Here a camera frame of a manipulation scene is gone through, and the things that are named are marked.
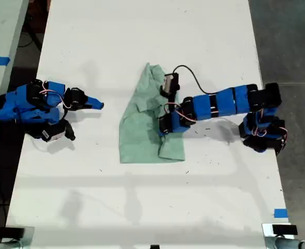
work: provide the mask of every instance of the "green cloth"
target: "green cloth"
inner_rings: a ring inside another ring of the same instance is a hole
[[[184,161],[182,133],[158,134],[158,117],[165,114],[167,99],[160,95],[165,73],[149,63],[120,122],[121,163],[167,163]]]

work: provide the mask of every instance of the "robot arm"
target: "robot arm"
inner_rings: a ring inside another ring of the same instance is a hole
[[[267,84],[263,90],[256,85],[227,88],[219,92],[186,97],[180,105],[174,103],[180,89],[179,75],[165,75],[161,95],[168,98],[169,112],[159,119],[161,135],[185,132],[197,121],[215,117],[248,113],[239,126],[244,144],[258,152],[275,148],[276,153],[285,146],[286,134],[283,120],[274,116],[281,104],[277,83]]]
[[[64,116],[60,119],[57,105],[63,103]],[[65,116],[80,109],[102,109],[103,103],[86,96],[79,88],[67,88],[53,81],[38,79],[18,87],[15,91],[0,95],[0,121],[15,120],[26,133],[45,141],[61,135],[74,140],[74,131]]]

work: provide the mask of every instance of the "concrete floor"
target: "concrete floor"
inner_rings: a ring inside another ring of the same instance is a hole
[[[305,0],[249,0],[264,83],[280,84],[288,143],[278,164],[290,222],[305,240]],[[20,44],[29,42],[22,35]],[[13,75],[35,74],[40,52],[34,44],[17,51]]]

